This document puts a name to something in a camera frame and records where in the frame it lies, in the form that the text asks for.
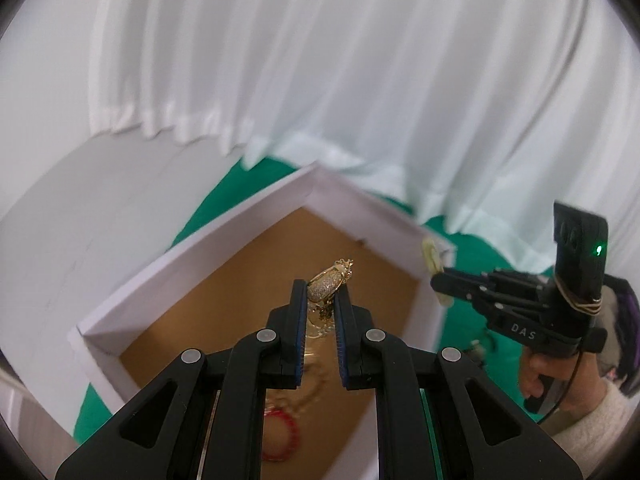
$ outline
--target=triangular cutout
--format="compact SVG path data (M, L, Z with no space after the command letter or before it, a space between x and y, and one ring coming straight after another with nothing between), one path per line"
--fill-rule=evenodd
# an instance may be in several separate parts
M489 446L495 446L520 434L522 431L520 425L509 413L504 411L478 381L468 380L465 386L480 423L484 440Z
M175 381L169 381L160 388L122 425L120 436L147 449L155 446L177 387Z

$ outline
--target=white box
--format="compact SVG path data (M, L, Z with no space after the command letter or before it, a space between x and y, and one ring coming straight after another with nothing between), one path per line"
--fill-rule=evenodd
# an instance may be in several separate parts
M70 331L68 339L79 363L112 413L139 391L120 361L125 349L240 249L301 207L351 238L366 239L368 249L418 280L415 301L400 335L408 345L436 350L446 310L430 286L421 241L432 237L446 266L454 263L455 247L391 204L321 166L311 165L256 193L181 241ZM327 478L375 478L376 435L372 405Z

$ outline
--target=white sleeve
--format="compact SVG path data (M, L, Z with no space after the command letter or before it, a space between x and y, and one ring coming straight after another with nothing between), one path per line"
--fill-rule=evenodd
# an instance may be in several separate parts
M586 478L604 459L622 434L633 413L628 399L607 381L607 395L589 415L553 435L575 460Z

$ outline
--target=black cable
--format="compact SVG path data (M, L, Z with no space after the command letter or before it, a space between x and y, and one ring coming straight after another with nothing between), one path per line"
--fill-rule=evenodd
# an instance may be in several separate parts
M564 392L562 392L562 395L558 399L558 402L556 402L555 405L553 406L553 408L551 410L549 410L549 412L538 421L538 425L542 424L551 415L553 415L558 410L558 407L560 406L560 404L562 404L562 401L564 400L564 398L567 396L567 393L569 392L569 389L571 389L571 385L574 383L574 379L575 379L576 375L578 374L578 368L580 368L580 362L582 361L582 354L583 354L583 352L582 352L582 350L580 350L580 353L578 354L578 359L575 362L574 371L571 374L571 378L569 379L569 382L567 383L567 386L564 389Z

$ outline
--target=brown box bottom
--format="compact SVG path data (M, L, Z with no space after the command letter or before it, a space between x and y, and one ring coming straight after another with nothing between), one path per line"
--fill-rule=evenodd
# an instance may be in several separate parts
M230 348L263 328L272 308L288 303L294 279L309 280L340 258L354 261L351 301L368 308L377 327L401 334L417 281L368 250L365 240L353 240L301 208L203 280L120 359L142 387L186 348L206 353ZM372 400L372 391L347 392L341 386L333 334L308 340L307 347L315 364L304 375L302 387L290 392L295 403L303 405L296 414L300 447L284 462L263 462L263 479L321 479Z

